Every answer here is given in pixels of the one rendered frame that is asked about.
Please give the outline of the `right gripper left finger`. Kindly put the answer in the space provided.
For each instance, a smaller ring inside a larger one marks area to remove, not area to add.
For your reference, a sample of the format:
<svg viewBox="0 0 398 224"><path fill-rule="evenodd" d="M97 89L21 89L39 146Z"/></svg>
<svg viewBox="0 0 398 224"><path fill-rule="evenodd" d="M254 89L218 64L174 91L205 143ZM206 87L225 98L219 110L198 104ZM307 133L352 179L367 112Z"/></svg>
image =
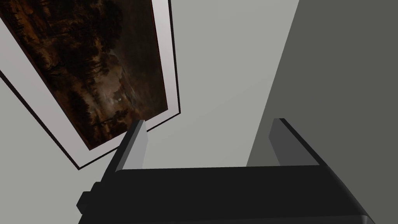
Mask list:
<svg viewBox="0 0 398 224"><path fill-rule="evenodd" d="M146 122L145 120L139 120L134 122L125 133L105 174L112 175L119 170L142 169L146 149Z"/></svg>

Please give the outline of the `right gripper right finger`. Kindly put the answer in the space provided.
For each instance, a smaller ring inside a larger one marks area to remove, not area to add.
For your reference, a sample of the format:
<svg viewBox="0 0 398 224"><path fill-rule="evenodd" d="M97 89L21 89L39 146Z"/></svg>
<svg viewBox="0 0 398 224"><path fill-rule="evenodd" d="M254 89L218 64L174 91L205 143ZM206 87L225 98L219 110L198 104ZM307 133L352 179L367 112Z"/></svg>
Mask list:
<svg viewBox="0 0 398 224"><path fill-rule="evenodd" d="M326 165L286 119L273 120L269 141L281 166Z"/></svg>

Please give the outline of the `dark landscape painting white frame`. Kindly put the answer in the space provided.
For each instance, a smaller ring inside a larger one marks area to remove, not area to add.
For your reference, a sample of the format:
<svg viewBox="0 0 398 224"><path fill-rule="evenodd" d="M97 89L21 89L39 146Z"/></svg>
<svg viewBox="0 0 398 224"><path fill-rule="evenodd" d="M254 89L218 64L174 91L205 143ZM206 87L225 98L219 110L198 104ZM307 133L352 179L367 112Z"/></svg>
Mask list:
<svg viewBox="0 0 398 224"><path fill-rule="evenodd" d="M171 0L0 0L0 77L78 169L181 112Z"/></svg>

